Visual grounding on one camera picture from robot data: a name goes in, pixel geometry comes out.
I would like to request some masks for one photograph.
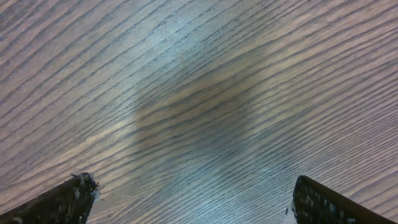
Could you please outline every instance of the wooden floor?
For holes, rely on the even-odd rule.
[[[398,222],[396,0],[0,0],[0,212],[282,223],[298,175]]]

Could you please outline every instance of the laminate flooring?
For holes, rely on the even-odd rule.
[[[398,222],[395,0],[0,0],[0,212],[282,223],[299,175]]]

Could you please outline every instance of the floor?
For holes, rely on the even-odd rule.
[[[0,213],[282,223],[299,175],[398,222],[395,0],[0,0]]]

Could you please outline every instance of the wood surface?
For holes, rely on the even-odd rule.
[[[398,222],[396,0],[0,0],[0,212],[282,223],[307,175]]]

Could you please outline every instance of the black object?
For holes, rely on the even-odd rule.
[[[306,176],[297,179],[293,203],[297,224],[396,224]]]
[[[89,173],[73,178],[0,215],[0,224],[85,224],[98,197]]]

